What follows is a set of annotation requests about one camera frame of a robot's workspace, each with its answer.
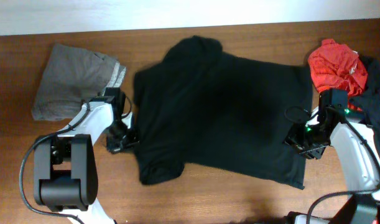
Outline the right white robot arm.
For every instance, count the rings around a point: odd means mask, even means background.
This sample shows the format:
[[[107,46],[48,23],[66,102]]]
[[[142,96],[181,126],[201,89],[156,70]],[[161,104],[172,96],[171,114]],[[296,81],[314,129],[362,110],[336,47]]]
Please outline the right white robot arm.
[[[290,212],[289,223],[380,223],[380,156],[371,126],[361,124],[362,116],[348,109],[327,106],[316,109],[309,121],[295,123],[284,142],[307,159],[321,158],[330,146],[336,151],[347,190],[318,198],[307,213]],[[312,216],[326,199],[347,196],[334,217]]]

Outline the black t-shirt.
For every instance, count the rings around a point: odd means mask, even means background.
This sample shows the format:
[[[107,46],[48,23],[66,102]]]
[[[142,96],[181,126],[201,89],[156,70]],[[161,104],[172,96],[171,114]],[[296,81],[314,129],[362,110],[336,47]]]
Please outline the black t-shirt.
[[[139,179],[159,184],[195,163],[302,189],[305,159],[284,140],[312,96],[308,66],[237,57],[215,39],[183,39],[134,76]]]

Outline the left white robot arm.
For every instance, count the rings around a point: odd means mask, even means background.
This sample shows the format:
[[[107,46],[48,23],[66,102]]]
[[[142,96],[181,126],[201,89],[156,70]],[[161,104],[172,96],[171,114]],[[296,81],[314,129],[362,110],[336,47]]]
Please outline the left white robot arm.
[[[46,215],[72,223],[114,223],[98,198],[93,146],[102,134],[111,154],[129,152],[138,143],[133,113],[124,113],[128,98],[99,96],[85,103],[61,130],[39,137],[33,145],[34,200]]]

